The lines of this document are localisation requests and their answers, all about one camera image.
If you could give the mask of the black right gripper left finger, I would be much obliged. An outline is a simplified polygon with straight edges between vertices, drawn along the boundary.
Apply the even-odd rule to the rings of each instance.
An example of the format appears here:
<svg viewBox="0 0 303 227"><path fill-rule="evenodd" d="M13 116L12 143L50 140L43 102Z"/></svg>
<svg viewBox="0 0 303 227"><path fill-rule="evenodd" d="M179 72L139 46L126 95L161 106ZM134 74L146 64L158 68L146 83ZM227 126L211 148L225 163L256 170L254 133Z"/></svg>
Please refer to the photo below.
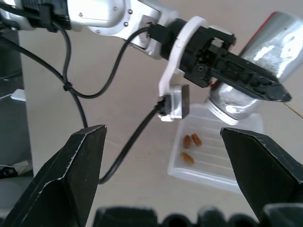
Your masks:
<svg viewBox="0 0 303 227"><path fill-rule="evenodd" d="M96 194L107 127L72 134L38 171L4 227L85 227Z"/></svg>

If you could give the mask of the silver foil jar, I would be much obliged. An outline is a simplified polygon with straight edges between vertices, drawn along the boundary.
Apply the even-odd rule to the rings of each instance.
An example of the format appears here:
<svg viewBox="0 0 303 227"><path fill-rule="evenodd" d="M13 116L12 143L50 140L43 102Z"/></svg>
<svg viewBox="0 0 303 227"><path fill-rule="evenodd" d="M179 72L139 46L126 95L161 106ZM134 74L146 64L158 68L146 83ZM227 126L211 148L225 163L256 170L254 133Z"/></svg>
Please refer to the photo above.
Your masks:
<svg viewBox="0 0 303 227"><path fill-rule="evenodd" d="M303 18L273 12L240 52L240 57L272 72L280 82L303 64ZM205 106L220 120L236 125L261 104L231 86L215 82Z"/></svg>

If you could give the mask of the small white flat object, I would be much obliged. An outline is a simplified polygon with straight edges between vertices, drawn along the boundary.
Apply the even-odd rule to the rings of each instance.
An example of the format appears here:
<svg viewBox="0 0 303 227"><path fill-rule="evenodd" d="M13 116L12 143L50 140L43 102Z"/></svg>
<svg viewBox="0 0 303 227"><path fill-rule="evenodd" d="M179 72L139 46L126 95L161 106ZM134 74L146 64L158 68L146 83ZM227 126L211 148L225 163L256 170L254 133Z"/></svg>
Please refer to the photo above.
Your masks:
<svg viewBox="0 0 303 227"><path fill-rule="evenodd" d="M23 89L16 89L12 95L10 96L11 99L17 100L17 101L26 101L26 94Z"/></svg>

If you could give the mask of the clear plastic box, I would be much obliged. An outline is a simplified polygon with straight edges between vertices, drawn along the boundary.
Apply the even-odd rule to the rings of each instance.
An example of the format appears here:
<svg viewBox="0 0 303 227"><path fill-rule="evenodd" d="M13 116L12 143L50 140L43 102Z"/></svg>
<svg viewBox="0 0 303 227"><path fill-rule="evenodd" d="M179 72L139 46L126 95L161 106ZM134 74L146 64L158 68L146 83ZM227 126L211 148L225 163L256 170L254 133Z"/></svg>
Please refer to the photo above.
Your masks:
<svg viewBox="0 0 303 227"><path fill-rule="evenodd" d="M189 115L178 124L169 160L168 174L175 178L209 185L218 189L240 193L232 164L226 151L221 128L229 125L217 118L206 106L191 104ZM192 138L188 149L183 146L186 135L197 134L202 141L197 146ZM190 166L180 157L186 152L195 163Z"/></svg>

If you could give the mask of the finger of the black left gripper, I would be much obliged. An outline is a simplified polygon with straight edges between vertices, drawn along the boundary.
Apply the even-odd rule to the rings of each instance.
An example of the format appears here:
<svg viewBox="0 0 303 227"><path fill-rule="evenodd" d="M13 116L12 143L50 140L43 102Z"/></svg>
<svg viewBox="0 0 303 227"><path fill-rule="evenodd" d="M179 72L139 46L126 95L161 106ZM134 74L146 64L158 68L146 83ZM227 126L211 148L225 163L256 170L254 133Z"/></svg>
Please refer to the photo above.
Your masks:
<svg viewBox="0 0 303 227"><path fill-rule="evenodd" d="M271 72L228 51L219 52L212 63L210 74L254 99L292 99L290 93Z"/></svg>

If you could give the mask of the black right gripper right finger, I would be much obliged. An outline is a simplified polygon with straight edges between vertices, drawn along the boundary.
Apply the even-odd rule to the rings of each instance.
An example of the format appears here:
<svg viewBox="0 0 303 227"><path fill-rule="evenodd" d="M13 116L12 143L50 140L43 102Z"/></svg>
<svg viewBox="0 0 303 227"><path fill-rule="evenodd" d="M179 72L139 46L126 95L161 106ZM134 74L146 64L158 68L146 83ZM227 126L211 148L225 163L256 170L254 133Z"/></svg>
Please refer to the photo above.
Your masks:
<svg viewBox="0 0 303 227"><path fill-rule="evenodd" d="M221 137L259 222L303 222L303 165L267 135L222 128Z"/></svg>

